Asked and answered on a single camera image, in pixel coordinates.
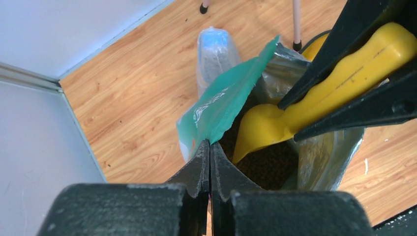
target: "teal plastic pouch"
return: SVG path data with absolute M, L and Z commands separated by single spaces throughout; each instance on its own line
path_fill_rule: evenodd
M 185 161 L 202 140 L 219 141 L 245 104 L 252 88 L 274 55 L 279 36 L 259 56 L 218 76 L 201 98 L 177 121 L 179 146 Z

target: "black pole tip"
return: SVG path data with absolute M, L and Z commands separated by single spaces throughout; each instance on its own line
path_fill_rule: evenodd
M 293 49 L 294 49 L 294 51 L 299 52 L 301 50 L 301 48 L 302 48 L 301 41 L 300 41 L 300 43 L 294 43 L 293 42 Z
M 200 13 L 201 14 L 206 14 L 208 9 L 209 9 L 209 6 L 203 7 L 203 4 L 201 4 L 201 6 L 200 6 Z

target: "crumpled plastic bag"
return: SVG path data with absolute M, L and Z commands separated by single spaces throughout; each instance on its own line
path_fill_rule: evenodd
M 232 37 L 224 29 L 209 27 L 197 39 L 198 97 L 221 74 L 242 63 Z

